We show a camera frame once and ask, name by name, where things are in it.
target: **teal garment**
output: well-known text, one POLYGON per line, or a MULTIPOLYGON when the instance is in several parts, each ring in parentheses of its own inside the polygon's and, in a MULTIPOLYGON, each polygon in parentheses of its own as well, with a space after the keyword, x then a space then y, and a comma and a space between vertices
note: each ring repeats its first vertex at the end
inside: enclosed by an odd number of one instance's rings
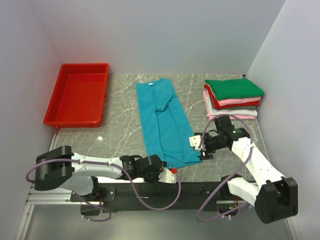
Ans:
POLYGON ((170 78, 137 83, 136 92, 147 154, 158 155, 167 168, 201 163, 190 146, 194 135, 170 78))
POLYGON ((246 78, 229 80, 205 80, 218 101, 224 99, 245 99, 263 97, 264 91, 246 78))

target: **pink folded shirt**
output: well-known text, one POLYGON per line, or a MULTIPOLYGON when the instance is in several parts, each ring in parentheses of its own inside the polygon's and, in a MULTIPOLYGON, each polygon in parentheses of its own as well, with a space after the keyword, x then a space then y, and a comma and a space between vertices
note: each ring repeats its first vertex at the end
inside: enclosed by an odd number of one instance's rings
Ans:
MULTIPOLYGON (((208 103, 208 92, 206 90, 203 91, 203 97, 204 97, 204 103, 205 103, 205 107, 206 107, 206 112, 207 112, 207 117, 209 117, 209 119, 211 120, 212 118, 214 118, 214 115, 210 115, 210 110, 209 110, 209 106, 211 106, 211 103, 208 103)), ((242 120, 254 120, 255 117, 254 116, 245 116, 245 115, 235 115, 236 117, 242 119, 242 120)))
POLYGON ((255 101, 260 101, 260 99, 261 99, 260 96, 247 97, 247 98, 230 98, 230 99, 220 100, 220 101, 218 101, 218 103, 220 106, 225 106, 225 105, 229 105, 229 104, 251 103, 251 102, 255 102, 255 101))

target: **cable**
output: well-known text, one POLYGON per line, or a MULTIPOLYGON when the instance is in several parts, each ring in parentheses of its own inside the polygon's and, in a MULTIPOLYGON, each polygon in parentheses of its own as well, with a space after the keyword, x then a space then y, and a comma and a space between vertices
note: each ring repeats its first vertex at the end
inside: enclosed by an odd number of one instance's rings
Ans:
POLYGON ((231 217, 232 219, 237 218, 237 217, 241 216, 243 213, 245 213, 245 212, 248 210, 248 208, 250 207, 250 204, 247 203, 247 202, 245 202, 245 203, 243 203, 243 206, 242 206, 242 207, 244 207, 244 209, 242 210, 242 212, 238 212, 237 215, 232 216, 232 217, 231 217))
POLYGON ((238 198, 238 196, 234 196, 233 204, 234 204, 234 207, 238 207, 239 206, 239 198, 238 198))
POLYGON ((87 200, 85 200, 83 197, 81 197, 78 193, 76 192, 73 192, 74 195, 80 199, 82 202, 85 202, 86 204, 90 205, 91 207, 94 207, 96 209, 100 209, 100 210, 103 210, 105 212, 107 212, 109 214, 109 216, 107 218, 104 218, 104 219, 92 219, 92 218, 89 218, 87 216, 83 216, 84 219, 87 219, 88 221, 91 221, 91 222, 98 222, 98 223, 101 223, 101 222, 105 222, 105 221, 108 221, 110 218, 111 218, 111 211, 103 206, 97 206, 97 205, 94 205, 90 202, 88 202, 87 200))
MULTIPOLYGON (((118 169, 120 169, 126 176, 127 178, 129 179, 130 183, 131 183, 131 186, 132 186, 132 189, 134 191, 134 194, 136 195, 136 197, 138 198, 138 200, 145 206, 147 207, 148 209, 151 209, 151 210, 155 210, 155 211, 161 211, 161 210, 166 210, 166 209, 169 209, 171 208, 179 199, 180 197, 180 193, 181 193, 181 181, 180 181, 180 178, 179 178, 179 175, 178 173, 176 172, 175 173, 175 176, 176 176, 176 179, 178 181, 178 193, 176 195, 176 198, 173 200, 172 203, 170 203, 168 206, 165 206, 165 207, 161 207, 161 208, 155 208, 155 207, 152 207, 152 206, 149 206, 148 204, 146 204, 142 198, 139 196, 138 194, 138 191, 135 187, 135 184, 133 183, 133 180, 132 178, 130 177, 129 173, 124 169, 122 168, 121 166, 117 165, 117 164, 114 164, 114 163, 109 163, 109 162, 100 162, 100 161, 87 161, 87 160, 84 160, 84 161, 81 161, 81 160, 75 160, 75 159, 65 159, 65 158, 57 158, 57 159, 52 159, 52 160, 48 160, 48 161, 43 161, 43 162, 40 162, 38 164, 36 164, 35 166, 33 166, 25 175, 25 179, 27 182, 30 182, 30 183, 34 183, 35 180, 32 180, 30 179, 30 174, 37 168, 41 167, 42 165, 45 165, 45 164, 51 164, 51 163, 56 163, 56 162, 66 162, 66 163, 84 163, 84 164, 96 164, 96 165, 107 165, 107 166, 114 166, 118 169)), ((90 202, 88 202, 87 200, 85 200, 83 197, 81 197, 79 194, 77 194, 76 192, 74 193, 75 196, 77 198, 79 198, 81 201, 85 202, 86 204, 94 207, 94 208, 97 208, 97 209, 100 209, 100 210, 103 210, 107 213, 109 213, 109 217, 105 218, 105 219, 91 219, 91 218, 88 218, 87 216, 83 216, 83 218, 89 220, 89 221, 92 221, 92 222, 105 222, 107 220, 109 220, 111 218, 111 212, 110 210, 108 210, 107 208, 105 207, 102 207, 102 206, 96 206, 90 202)))
POLYGON ((201 207, 199 208, 198 212, 196 213, 196 220, 198 222, 201 222, 201 223, 206 223, 206 222, 210 222, 210 221, 214 221, 218 218, 221 218, 222 216, 225 216, 225 215, 228 215, 229 213, 232 213, 242 207, 245 207, 245 205, 247 204, 246 202, 229 210, 229 211, 226 211, 222 214, 218 214, 217 216, 213 216, 213 217, 210 217, 210 218, 207 218, 207 219, 200 219, 200 214, 201 212, 204 210, 204 208, 207 206, 207 204, 209 203, 209 201, 217 194, 217 192, 223 187, 223 185, 225 185, 234 175, 237 174, 237 172, 239 172, 242 168, 244 168, 246 166, 246 164, 249 162, 251 156, 252 156, 252 152, 253 152, 253 143, 254 143, 254 140, 253 140, 253 137, 252 137, 252 132, 251 132, 251 129, 250 127, 245 123, 245 121, 243 121, 242 119, 240 119, 239 117, 237 116, 234 116, 234 115, 231 115, 231 114, 220 114, 220 115, 216 115, 214 116, 212 119, 210 119, 208 121, 208 123, 206 124, 204 130, 203 130, 203 133, 202 133, 202 136, 201 136, 201 141, 200 141, 200 144, 199 144, 199 148, 201 148, 201 145, 202 143, 204 142, 204 137, 205 137, 205 134, 206 134, 206 131, 209 127, 209 125, 217 118, 219 117, 223 117, 223 116, 229 116, 229 117, 233 117, 237 120, 239 120, 246 128, 247 132, 249 133, 249 136, 250 136, 250 151, 249 151, 249 155, 247 157, 247 159, 243 162, 243 164, 241 164, 240 167, 238 167, 234 172, 232 172, 225 180, 223 180, 217 187, 216 189, 209 195, 209 197, 204 201, 204 203, 201 205, 201 207))
POLYGON ((216 134, 219 134, 219 132, 217 130, 214 130, 214 129, 208 131, 208 133, 210 133, 210 132, 215 132, 216 134))
POLYGON ((135 187, 135 184, 132 182, 132 179, 131 179, 129 173, 128 173, 126 170, 124 170, 122 167, 120 167, 119 165, 117 165, 117 164, 111 163, 110 166, 115 166, 116 168, 118 168, 118 169, 120 169, 121 171, 124 172, 124 174, 125 174, 125 175, 128 177, 128 179, 130 180, 130 183, 131 183, 131 185, 132 185, 132 188, 133 188, 133 191, 134 191, 136 197, 138 198, 138 200, 140 201, 140 203, 142 203, 142 205, 144 205, 144 206, 147 207, 148 209, 155 210, 155 211, 166 210, 166 209, 168 209, 168 208, 171 208, 171 207, 178 201, 178 199, 179 199, 179 197, 180 197, 180 193, 181 193, 181 181, 180 181, 179 175, 178 175, 177 173, 175 173, 176 179, 177 179, 177 181, 178 181, 179 188, 178 188, 178 193, 177 193, 175 199, 173 200, 173 202, 170 203, 168 206, 161 207, 161 208, 155 208, 155 207, 149 206, 149 205, 146 204, 146 203, 142 200, 142 198, 139 196, 138 191, 137 191, 137 189, 136 189, 136 187, 135 187))
POLYGON ((100 207, 102 207, 103 201, 104 201, 104 196, 100 193, 100 201, 99 201, 99 205, 100 207))

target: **white folded shirt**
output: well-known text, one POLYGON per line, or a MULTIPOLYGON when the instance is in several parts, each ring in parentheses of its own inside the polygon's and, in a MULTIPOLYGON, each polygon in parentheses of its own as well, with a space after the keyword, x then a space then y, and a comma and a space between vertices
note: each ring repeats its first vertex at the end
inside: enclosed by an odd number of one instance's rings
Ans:
POLYGON ((209 114, 211 116, 216 116, 216 115, 219 115, 219 114, 231 114, 231 115, 242 115, 242 116, 253 116, 253 117, 256 117, 258 115, 257 110, 246 110, 246 109, 229 110, 227 108, 219 109, 219 110, 214 109, 212 107, 209 94, 206 94, 205 97, 206 97, 206 102, 207 102, 208 108, 209 108, 209 114))

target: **red plastic tray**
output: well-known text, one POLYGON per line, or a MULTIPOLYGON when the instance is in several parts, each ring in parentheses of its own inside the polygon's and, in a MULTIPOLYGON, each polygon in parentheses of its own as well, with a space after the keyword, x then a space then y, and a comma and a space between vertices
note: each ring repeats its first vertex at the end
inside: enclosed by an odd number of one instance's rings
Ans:
POLYGON ((43 122, 54 128, 100 127, 108 70, 107 63, 63 64, 43 122))

